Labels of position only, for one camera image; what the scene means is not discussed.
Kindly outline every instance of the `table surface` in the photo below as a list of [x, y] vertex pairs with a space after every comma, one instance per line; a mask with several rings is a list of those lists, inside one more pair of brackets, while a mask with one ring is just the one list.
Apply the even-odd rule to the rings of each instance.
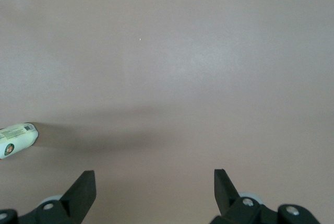
[[94, 169], [84, 223], [209, 223], [213, 171], [334, 212], [334, 0], [0, 0], [0, 161], [25, 214]]

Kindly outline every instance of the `white bottle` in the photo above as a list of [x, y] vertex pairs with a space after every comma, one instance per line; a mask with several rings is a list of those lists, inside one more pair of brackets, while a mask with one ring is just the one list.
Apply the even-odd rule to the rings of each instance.
[[31, 123], [16, 124], [0, 130], [0, 159], [34, 144], [38, 131]]

